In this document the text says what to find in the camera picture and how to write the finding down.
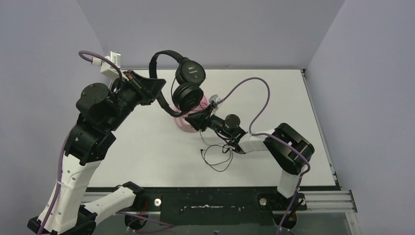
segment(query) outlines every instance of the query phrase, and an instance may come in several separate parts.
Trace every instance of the black headphones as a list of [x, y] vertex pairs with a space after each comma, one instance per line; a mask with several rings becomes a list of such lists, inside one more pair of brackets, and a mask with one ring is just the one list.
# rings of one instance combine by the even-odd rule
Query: black headphones
[[162, 92], [157, 97], [160, 106], [171, 116], [178, 118], [187, 114], [200, 104], [203, 98], [203, 91], [199, 86], [206, 79], [205, 69], [199, 63], [189, 60], [175, 51], [163, 50], [157, 52], [151, 58], [148, 66], [150, 78], [157, 78], [157, 58], [159, 55], [168, 55], [179, 63], [175, 79], [180, 85], [174, 91], [172, 99], [174, 105], [181, 112], [175, 112], [170, 108]]

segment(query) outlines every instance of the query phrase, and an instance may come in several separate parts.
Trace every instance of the white tabletop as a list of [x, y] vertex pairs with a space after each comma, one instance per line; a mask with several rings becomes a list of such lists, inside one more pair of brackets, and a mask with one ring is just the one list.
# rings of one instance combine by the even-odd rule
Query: white tabletop
[[[136, 72], [148, 77], [146, 70]], [[159, 78], [167, 80], [163, 94], [170, 104], [174, 73], [174, 70], [158, 71]], [[282, 122], [288, 123], [315, 148], [310, 161], [311, 171], [304, 176], [301, 185], [335, 185], [299, 70], [207, 70], [206, 73], [207, 79], [201, 88], [208, 98], [213, 94], [224, 97], [248, 77], [266, 80], [271, 88], [271, 99], [253, 125], [253, 131], [266, 131]], [[248, 81], [223, 103], [216, 115], [221, 118], [227, 114], [238, 115], [240, 126], [247, 131], [249, 123], [264, 105], [266, 95], [263, 83]], [[202, 160], [200, 149], [207, 146], [199, 133], [180, 130], [157, 102], [136, 107], [115, 131], [115, 136], [117, 140], [93, 175], [90, 187], [114, 187], [128, 181], [141, 187], [249, 187], [277, 186], [279, 183], [281, 168], [267, 151], [234, 154], [226, 171], [214, 171]], [[221, 141], [212, 131], [204, 132], [203, 136], [208, 143]], [[227, 157], [219, 149], [210, 149], [206, 154], [206, 159], [212, 163]]]

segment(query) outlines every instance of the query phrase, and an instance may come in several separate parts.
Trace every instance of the gray wall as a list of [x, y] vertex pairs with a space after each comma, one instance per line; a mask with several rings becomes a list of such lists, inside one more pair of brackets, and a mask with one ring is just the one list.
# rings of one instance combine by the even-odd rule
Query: gray wall
[[415, 1], [346, 0], [306, 71], [365, 235], [414, 234]]
[[[123, 67], [177, 50], [206, 68], [305, 68], [344, 0], [78, 0]], [[176, 66], [160, 57], [163, 68]]]
[[82, 89], [104, 81], [77, 55], [102, 48], [75, 1], [0, 3], [0, 234], [33, 234]]

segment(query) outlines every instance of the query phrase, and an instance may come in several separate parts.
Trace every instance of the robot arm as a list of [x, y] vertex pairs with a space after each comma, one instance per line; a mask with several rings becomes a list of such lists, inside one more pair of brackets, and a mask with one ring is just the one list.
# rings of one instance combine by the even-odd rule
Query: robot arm
[[[81, 205], [92, 175], [115, 141], [112, 131], [137, 105], [154, 102], [166, 83], [163, 79], [144, 78], [132, 70], [124, 75], [128, 81], [119, 81], [116, 91], [110, 91], [101, 83], [91, 84], [82, 91], [76, 103], [80, 115], [64, 147], [62, 179], [55, 186], [43, 212], [28, 223], [35, 233], [91, 234], [102, 220], [139, 202], [143, 189], [127, 182], [115, 192]], [[52, 202], [53, 209], [49, 218], [45, 218]], [[44, 220], [45, 226], [39, 231]]]
[[233, 146], [236, 153], [269, 151], [282, 168], [277, 190], [285, 198], [292, 197], [306, 165], [287, 145], [296, 149], [307, 161], [310, 161], [314, 153], [313, 145], [287, 123], [281, 123], [275, 129], [261, 132], [261, 135], [249, 134], [239, 127], [240, 119], [237, 115], [227, 115], [223, 120], [213, 114], [216, 109], [216, 103], [211, 100], [205, 110], [189, 114], [185, 119], [197, 131], [205, 131], [209, 128], [216, 134], [226, 137], [229, 139], [228, 145]]

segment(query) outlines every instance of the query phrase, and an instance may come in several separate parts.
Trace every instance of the pink object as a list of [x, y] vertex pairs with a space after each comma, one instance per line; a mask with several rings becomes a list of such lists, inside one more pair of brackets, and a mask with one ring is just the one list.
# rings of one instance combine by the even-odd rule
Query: pink object
[[[197, 132], [186, 120], [185, 120], [185, 118], [189, 115], [189, 114], [192, 114], [192, 113], [195, 113], [195, 112], [198, 112], [198, 111], [201, 111], [201, 110], [204, 110], [205, 108], [207, 108], [209, 106], [209, 102], [208, 102], [208, 99], [206, 99], [206, 97], [205, 96], [203, 96], [203, 98], [202, 98], [202, 100], [200, 101], [200, 104], [196, 107], [196, 108], [194, 108], [192, 111], [190, 111], [189, 113], [187, 113], [187, 114], [185, 114], [185, 115], [183, 115], [183, 116], [181, 116], [181, 117], [175, 117], [174, 118], [174, 122], [176, 123], [176, 125], [182, 130], [182, 131], [185, 131], [185, 132], [189, 132], [189, 133], [194, 133], [194, 132]], [[180, 110], [177, 108], [177, 107], [175, 107], [174, 108], [174, 111], [176, 111], [176, 112], [180, 112]]]

